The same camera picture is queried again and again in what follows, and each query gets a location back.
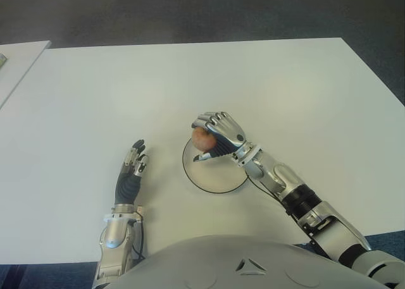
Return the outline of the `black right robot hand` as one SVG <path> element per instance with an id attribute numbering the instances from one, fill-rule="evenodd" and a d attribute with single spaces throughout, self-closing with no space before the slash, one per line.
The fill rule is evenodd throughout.
<path id="1" fill-rule="evenodd" d="M 243 164 L 242 158 L 254 147 L 247 141 L 240 125 L 223 111 L 200 114 L 192 123 L 192 128 L 202 128 L 216 140 L 213 147 L 194 157 L 194 162 L 232 154 L 239 164 Z"/>

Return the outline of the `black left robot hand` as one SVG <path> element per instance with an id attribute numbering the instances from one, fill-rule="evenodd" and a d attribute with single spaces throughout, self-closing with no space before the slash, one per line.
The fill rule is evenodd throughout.
<path id="1" fill-rule="evenodd" d="M 127 152 L 116 182 L 115 205 L 134 204 L 148 162 L 145 148 L 145 141 L 140 139 Z"/>

